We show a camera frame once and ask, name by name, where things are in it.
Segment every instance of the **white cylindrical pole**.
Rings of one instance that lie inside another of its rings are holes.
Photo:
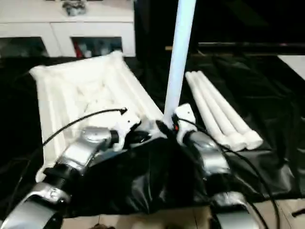
[[[195,84],[199,86],[200,92],[205,99],[208,107],[210,108],[213,117],[215,118],[219,128],[227,136],[230,144],[230,148],[233,151],[239,151],[246,148],[246,142],[244,136],[238,133],[233,125],[230,123],[226,115],[223,113],[217,102],[214,100],[210,91],[205,84],[199,79],[200,75],[197,72],[192,72]]]
[[[230,147],[227,137],[221,132],[217,125],[205,99],[202,97],[199,89],[196,87],[193,77],[190,72],[185,73],[185,78],[191,88],[194,100],[198,107],[200,116],[204,122],[204,125],[208,133],[221,145]]]
[[[172,123],[179,105],[183,75],[192,31],[196,0],[179,0],[173,39],[173,52],[164,108],[164,121]]]
[[[198,72],[200,75],[200,80],[206,85],[211,95],[220,106],[222,111],[225,113],[227,118],[230,120],[234,128],[241,133],[247,143],[247,149],[255,149],[259,147],[263,140],[258,135],[258,133],[252,130],[247,123],[239,116],[239,114],[234,110],[234,108],[228,103],[228,101],[220,94],[220,92],[215,88],[215,86],[209,81],[209,79],[203,74],[203,72]]]

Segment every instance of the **silver robot arm segment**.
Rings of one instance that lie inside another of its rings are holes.
[[[112,130],[103,127],[82,130],[54,167],[45,169],[45,179],[15,207],[0,229],[60,229],[63,211],[88,167],[96,164],[96,159],[101,162],[121,153],[126,135],[139,123],[135,114],[126,111]],[[111,153],[101,159],[111,148]]]
[[[209,136],[198,132],[191,106],[184,104],[175,111],[178,125],[177,141],[202,168],[203,182],[211,198],[212,229],[259,229],[247,210],[247,203],[230,171],[222,149]]]

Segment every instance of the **glass cabinet door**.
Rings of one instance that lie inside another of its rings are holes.
[[[122,51],[121,37],[71,37],[71,40],[77,57],[89,58]]]
[[[49,23],[0,23],[1,58],[41,56],[61,56]]]
[[[0,57],[48,57],[41,37],[0,38]]]
[[[63,56],[91,57],[121,50],[135,56],[132,22],[52,23]]]

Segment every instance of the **white fabric bin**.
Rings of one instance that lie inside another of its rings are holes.
[[[37,84],[43,140],[69,122],[99,110],[126,107],[140,118],[163,118],[121,52],[48,67],[36,66],[30,73]],[[44,164],[36,181],[44,178],[44,169],[54,165],[78,130],[86,125],[112,127],[120,115],[119,112],[99,114],[58,134],[43,150]]]

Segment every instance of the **black wrinkled plastic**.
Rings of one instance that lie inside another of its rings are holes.
[[[15,59],[0,62],[1,128],[0,217],[31,152],[41,142],[35,82],[26,72],[38,64],[75,59]],[[163,110],[170,57],[139,64],[126,59],[141,84]],[[243,119],[264,139],[249,158],[277,199],[305,196],[305,82],[276,57],[204,57],[188,60],[188,71],[202,70]],[[202,124],[190,89],[183,84],[181,104],[190,103]],[[34,183],[42,156],[36,156],[16,203]],[[250,201],[268,199],[249,166],[230,155],[232,171]],[[151,213],[162,208],[202,206],[208,198],[198,168],[166,139],[132,149],[94,166],[73,196],[67,216]]]

